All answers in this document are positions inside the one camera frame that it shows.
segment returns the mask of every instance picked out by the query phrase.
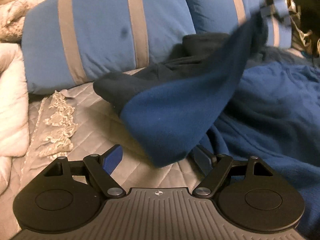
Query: crosshair logo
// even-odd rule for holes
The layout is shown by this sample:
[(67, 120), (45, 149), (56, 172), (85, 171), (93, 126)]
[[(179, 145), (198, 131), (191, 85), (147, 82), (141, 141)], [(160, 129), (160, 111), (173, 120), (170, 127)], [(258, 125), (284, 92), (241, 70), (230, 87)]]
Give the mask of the crosshair logo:
[(158, 190), (155, 192), (155, 194), (159, 197), (160, 195), (162, 195), (164, 192), (162, 192), (161, 190)]

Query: metal pivot screw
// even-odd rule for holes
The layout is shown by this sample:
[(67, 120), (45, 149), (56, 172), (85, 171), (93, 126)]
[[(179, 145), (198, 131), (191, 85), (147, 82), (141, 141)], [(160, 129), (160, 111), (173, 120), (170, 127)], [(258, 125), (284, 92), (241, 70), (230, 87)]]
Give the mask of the metal pivot screw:
[(122, 194), (122, 192), (123, 192), (123, 190), (118, 187), (112, 187), (112, 188), (108, 189), (108, 191), (107, 191), (107, 193), (111, 196), (119, 196)]
[(207, 196), (211, 193), (211, 190), (206, 187), (196, 188), (196, 194), (200, 196)]

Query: white blanket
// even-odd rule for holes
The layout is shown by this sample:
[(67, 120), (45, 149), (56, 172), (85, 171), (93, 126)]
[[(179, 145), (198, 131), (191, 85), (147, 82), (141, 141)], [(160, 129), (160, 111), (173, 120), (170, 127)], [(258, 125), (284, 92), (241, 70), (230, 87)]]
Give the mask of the white blanket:
[(18, 44), (0, 44), (0, 194), (6, 189), (12, 157), (29, 146), (28, 93)]

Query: dark blue fabric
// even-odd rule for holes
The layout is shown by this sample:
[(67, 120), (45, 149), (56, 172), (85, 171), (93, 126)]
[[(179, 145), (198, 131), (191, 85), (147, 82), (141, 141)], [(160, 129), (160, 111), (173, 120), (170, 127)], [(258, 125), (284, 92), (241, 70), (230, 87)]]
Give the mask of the dark blue fabric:
[[(267, 27), (255, 15), (199, 66), (201, 75), (154, 86), (124, 106), (120, 118), (156, 166), (185, 158), (199, 143), (232, 97), (247, 59), (266, 38)], [(104, 97), (107, 82), (95, 82), (98, 95)]]
[(216, 153), (235, 159), (256, 155), (303, 196), (306, 211), (298, 230), (320, 239), (320, 72), (274, 62), (244, 71), (209, 138)]

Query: circular pad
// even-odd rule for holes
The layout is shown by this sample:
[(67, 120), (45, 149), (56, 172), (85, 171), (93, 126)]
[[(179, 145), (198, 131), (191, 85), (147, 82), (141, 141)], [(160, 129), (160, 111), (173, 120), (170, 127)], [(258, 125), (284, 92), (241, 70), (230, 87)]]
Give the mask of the circular pad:
[(271, 210), (281, 205), (282, 198), (269, 189), (254, 189), (245, 195), (245, 201), (253, 208)]
[(38, 207), (45, 210), (59, 210), (71, 204), (73, 195), (62, 189), (50, 189), (36, 197)]

